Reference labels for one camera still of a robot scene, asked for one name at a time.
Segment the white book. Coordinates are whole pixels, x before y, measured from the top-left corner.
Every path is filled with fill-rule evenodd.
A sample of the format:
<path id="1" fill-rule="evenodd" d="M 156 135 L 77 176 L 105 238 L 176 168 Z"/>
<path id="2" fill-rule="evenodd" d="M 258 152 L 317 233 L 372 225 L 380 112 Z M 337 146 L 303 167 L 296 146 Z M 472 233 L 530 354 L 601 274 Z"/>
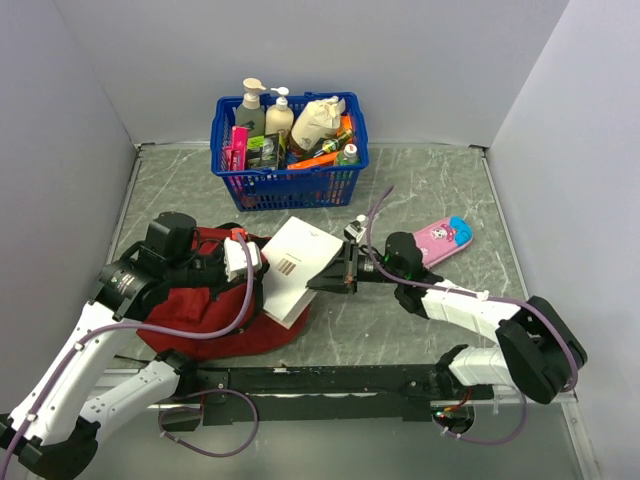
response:
<path id="1" fill-rule="evenodd" d="M 339 253 L 343 241 L 291 216 L 262 249 L 269 269 L 263 278 L 264 312 L 291 329 L 316 292 L 307 282 Z"/>

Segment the red backpack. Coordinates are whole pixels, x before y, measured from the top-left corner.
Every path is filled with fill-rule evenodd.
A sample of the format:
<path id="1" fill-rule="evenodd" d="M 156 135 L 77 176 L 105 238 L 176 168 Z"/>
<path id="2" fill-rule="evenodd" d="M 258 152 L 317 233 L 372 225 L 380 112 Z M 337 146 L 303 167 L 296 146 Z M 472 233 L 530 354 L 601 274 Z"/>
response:
<path id="1" fill-rule="evenodd" d="M 210 255 L 215 265 L 222 266 L 222 242 L 240 228 L 237 223 L 226 223 L 215 228 L 197 227 L 187 235 L 187 240 L 178 249 L 169 253 L 169 258 L 181 263 L 198 252 Z M 247 311 L 236 328 L 224 336 L 196 340 L 142 329 L 138 331 L 138 336 L 157 353 L 173 349 L 198 362 L 264 354 L 281 348 L 302 332 L 309 310 L 304 309 L 290 328 L 276 323 L 263 310 L 266 300 L 263 277 L 263 272 L 254 275 Z M 244 282 L 212 289 L 173 288 L 168 299 L 151 311 L 145 323 L 192 333 L 222 330 L 231 325 L 240 312 L 246 290 Z"/>

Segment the pink cartoon pencil case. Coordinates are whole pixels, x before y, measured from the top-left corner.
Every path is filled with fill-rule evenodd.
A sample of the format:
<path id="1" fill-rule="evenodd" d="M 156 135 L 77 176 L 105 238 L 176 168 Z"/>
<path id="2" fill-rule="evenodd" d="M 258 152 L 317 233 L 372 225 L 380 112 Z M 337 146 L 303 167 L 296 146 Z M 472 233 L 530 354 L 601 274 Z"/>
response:
<path id="1" fill-rule="evenodd" d="M 471 226 L 459 216 L 448 216 L 413 233 L 422 253 L 422 264 L 430 269 L 466 248 L 473 238 Z"/>

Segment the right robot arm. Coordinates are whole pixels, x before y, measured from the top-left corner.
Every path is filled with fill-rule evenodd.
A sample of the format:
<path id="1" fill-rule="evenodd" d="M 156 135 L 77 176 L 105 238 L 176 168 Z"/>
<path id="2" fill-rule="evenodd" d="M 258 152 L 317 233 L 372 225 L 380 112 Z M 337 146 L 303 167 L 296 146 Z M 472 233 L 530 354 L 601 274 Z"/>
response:
<path id="1" fill-rule="evenodd" d="M 307 286 L 353 294 L 361 282 L 392 283 L 396 301 L 408 313 L 489 341 L 485 348 L 456 346 L 442 357 L 436 384 L 448 398 L 476 385 L 497 385 L 549 404 L 575 388 L 588 356 L 546 299 L 532 296 L 520 302 L 464 289 L 426 268 L 423 253 L 408 232 L 390 234 L 382 252 L 347 241 Z"/>

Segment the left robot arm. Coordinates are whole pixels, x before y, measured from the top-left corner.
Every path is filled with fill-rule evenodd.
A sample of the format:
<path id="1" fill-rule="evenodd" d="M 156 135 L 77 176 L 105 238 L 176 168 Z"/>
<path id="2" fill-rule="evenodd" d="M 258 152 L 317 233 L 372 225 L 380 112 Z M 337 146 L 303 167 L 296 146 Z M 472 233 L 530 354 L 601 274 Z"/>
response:
<path id="1" fill-rule="evenodd" d="M 174 350 L 159 354 L 136 377 L 106 394 L 90 396 L 121 346 L 137 331 L 206 342 L 238 330 L 265 268 L 264 240 L 241 228 L 211 237 L 193 217 L 164 212 L 143 240 L 101 270 L 78 323 L 31 393 L 1 417 L 1 471 L 17 459 L 44 479 L 74 479 L 113 431 L 148 406 L 171 398 L 184 402 L 198 387 L 190 358 Z M 245 295 L 236 317 L 204 332 L 149 323 L 149 314 L 174 289 L 225 292 L 239 285 Z"/>

